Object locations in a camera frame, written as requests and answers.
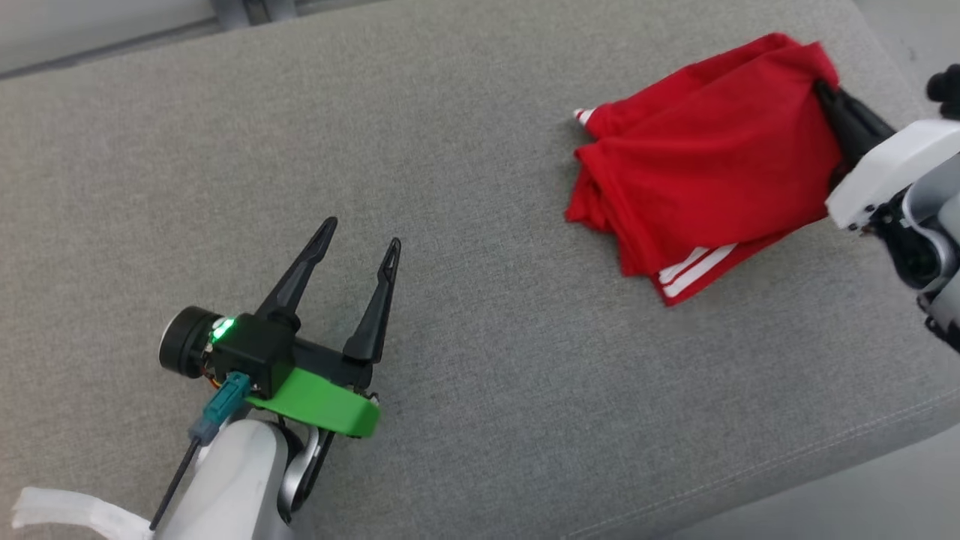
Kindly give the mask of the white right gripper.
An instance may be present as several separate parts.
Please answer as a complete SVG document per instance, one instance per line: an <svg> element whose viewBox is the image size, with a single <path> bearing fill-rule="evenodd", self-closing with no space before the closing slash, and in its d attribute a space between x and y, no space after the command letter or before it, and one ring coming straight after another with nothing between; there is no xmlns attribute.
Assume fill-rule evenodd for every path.
<svg viewBox="0 0 960 540"><path fill-rule="evenodd" d="M960 153L960 121L923 119L897 130L843 88L817 81L814 92L844 163L858 163L826 199L836 226L867 225L878 208Z"/></svg>

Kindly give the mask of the grey fabric sofa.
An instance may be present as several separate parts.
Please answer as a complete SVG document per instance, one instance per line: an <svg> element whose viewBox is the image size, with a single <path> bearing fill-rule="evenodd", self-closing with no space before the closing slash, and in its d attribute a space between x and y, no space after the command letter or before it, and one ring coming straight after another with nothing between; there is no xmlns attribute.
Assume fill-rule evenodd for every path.
<svg viewBox="0 0 960 540"><path fill-rule="evenodd" d="M340 349L402 242L382 417L319 538L652 538L960 423L960 356L881 243L807 226L690 301L563 217L572 119L781 32L895 125L926 108L851 0L384 0L0 81L0 540L25 486L151 517L212 387L186 305L299 305Z"/></svg>

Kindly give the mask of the grey metal partition post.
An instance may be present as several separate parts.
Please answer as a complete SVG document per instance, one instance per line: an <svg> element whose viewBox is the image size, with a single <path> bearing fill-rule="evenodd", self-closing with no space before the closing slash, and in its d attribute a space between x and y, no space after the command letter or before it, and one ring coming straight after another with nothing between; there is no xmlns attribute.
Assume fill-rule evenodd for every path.
<svg viewBox="0 0 960 540"><path fill-rule="evenodd" d="M224 31L299 17L297 0L207 0Z"/></svg>

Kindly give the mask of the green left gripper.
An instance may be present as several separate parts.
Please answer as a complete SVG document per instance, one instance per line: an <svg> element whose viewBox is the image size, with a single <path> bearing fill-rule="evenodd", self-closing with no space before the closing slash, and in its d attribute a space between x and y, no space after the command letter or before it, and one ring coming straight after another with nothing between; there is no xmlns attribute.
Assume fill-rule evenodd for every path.
<svg viewBox="0 0 960 540"><path fill-rule="evenodd" d="M321 263L338 226L327 217L257 308L258 332L297 332L299 302L315 266ZM394 237L376 273L377 284L356 331L343 352L296 338L295 369L270 400L247 402L305 426L369 438L380 421L380 406L367 396L373 368L382 358L402 244Z"/></svg>

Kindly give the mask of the red jersey with striped trim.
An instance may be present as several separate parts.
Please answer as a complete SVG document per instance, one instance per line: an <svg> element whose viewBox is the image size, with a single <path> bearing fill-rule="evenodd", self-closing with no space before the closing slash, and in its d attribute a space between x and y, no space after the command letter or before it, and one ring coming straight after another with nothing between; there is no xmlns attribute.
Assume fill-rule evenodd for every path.
<svg viewBox="0 0 960 540"><path fill-rule="evenodd" d="M577 109L591 141L565 219L613 236L666 305L689 300L825 218L842 154L817 83L838 88L823 46L772 33Z"/></svg>

